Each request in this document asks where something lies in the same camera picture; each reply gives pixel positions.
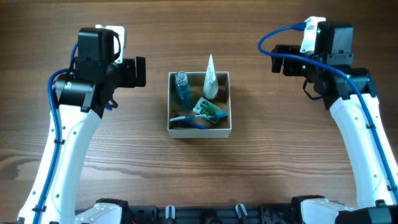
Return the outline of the blue mouthwash bottle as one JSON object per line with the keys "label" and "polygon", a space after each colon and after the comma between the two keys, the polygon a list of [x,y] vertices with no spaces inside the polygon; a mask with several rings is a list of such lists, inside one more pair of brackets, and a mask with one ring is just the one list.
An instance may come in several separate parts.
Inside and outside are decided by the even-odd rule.
{"label": "blue mouthwash bottle", "polygon": [[188,75],[184,71],[175,74],[175,86],[181,105],[187,109],[192,109],[192,98]]}

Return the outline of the small toothpaste tube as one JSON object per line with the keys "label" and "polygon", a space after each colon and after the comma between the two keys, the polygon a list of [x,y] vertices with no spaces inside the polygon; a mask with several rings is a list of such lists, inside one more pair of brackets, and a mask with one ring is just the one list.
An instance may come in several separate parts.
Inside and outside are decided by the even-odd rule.
{"label": "small toothpaste tube", "polygon": [[198,127],[185,123],[176,123],[173,124],[172,129],[198,129]]}

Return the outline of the green white small box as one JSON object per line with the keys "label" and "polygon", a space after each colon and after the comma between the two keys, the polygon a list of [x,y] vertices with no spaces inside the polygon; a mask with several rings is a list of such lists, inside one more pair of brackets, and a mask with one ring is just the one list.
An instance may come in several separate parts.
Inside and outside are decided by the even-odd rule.
{"label": "green white small box", "polygon": [[221,111],[221,108],[213,104],[212,102],[201,97],[196,105],[193,107],[193,112],[196,114],[207,114],[211,116],[217,115]]}

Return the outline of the white cone tube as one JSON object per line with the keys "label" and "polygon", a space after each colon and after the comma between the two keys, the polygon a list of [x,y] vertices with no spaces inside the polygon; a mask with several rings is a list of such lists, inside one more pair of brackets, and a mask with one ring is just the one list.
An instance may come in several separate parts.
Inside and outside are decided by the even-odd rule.
{"label": "white cone tube", "polygon": [[208,98],[210,100],[216,98],[218,94],[218,89],[219,89],[218,78],[215,70],[213,56],[210,55],[208,65],[206,68],[205,81],[203,84],[203,93],[205,98]]}

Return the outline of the blue white toothbrush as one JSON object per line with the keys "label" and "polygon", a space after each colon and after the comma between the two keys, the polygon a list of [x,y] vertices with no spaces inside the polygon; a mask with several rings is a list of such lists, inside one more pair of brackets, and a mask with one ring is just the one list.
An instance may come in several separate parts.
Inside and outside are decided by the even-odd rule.
{"label": "blue white toothbrush", "polygon": [[223,117],[226,117],[228,115],[226,110],[221,110],[217,112],[217,114],[196,114],[196,115],[190,115],[190,116],[178,116],[175,118],[170,118],[170,122],[174,121],[182,121],[182,120],[189,120],[189,119],[195,119],[195,118],[205,118],[205,119],[220,119]]}

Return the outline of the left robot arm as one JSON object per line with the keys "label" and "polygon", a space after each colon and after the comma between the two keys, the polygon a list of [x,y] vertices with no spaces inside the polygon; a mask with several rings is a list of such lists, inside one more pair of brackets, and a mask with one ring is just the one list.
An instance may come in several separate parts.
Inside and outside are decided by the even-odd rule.
{"label": "left robot arm", "polygon": [[122,26],[80,29],[69,66],[49,78],[49,135],[18,223],[132,223],[125,200],[101,198],[75,211],[88,146],[103,113],[118,107],[115,90],[146,85],[145,58],[123,56],[126,36]]}

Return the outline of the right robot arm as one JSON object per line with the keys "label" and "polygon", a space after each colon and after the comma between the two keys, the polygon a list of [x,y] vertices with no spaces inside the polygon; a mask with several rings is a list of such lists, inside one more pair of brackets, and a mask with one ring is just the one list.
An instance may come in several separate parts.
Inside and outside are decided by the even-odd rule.
{"label": "right robot arm", "polygon": [[304,77],[334,119],[345,144],[356,185],[355,207],[320,195],[292,199],[293,223],[396,223],[397,162],[384,131],[376,84],[365,68],[353,67],[353,26],[309,17],[292,24],[300,45],[276,45],[272,71]]}

